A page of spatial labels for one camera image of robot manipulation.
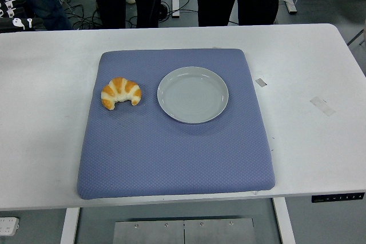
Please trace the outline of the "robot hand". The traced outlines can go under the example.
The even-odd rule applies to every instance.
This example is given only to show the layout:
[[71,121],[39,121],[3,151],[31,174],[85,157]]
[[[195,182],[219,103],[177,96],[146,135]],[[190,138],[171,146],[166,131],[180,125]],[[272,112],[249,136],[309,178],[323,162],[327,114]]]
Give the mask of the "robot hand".
[[1,33],[32,31],[43,25],[43,19],[28,16],[26,0],[1,0]]

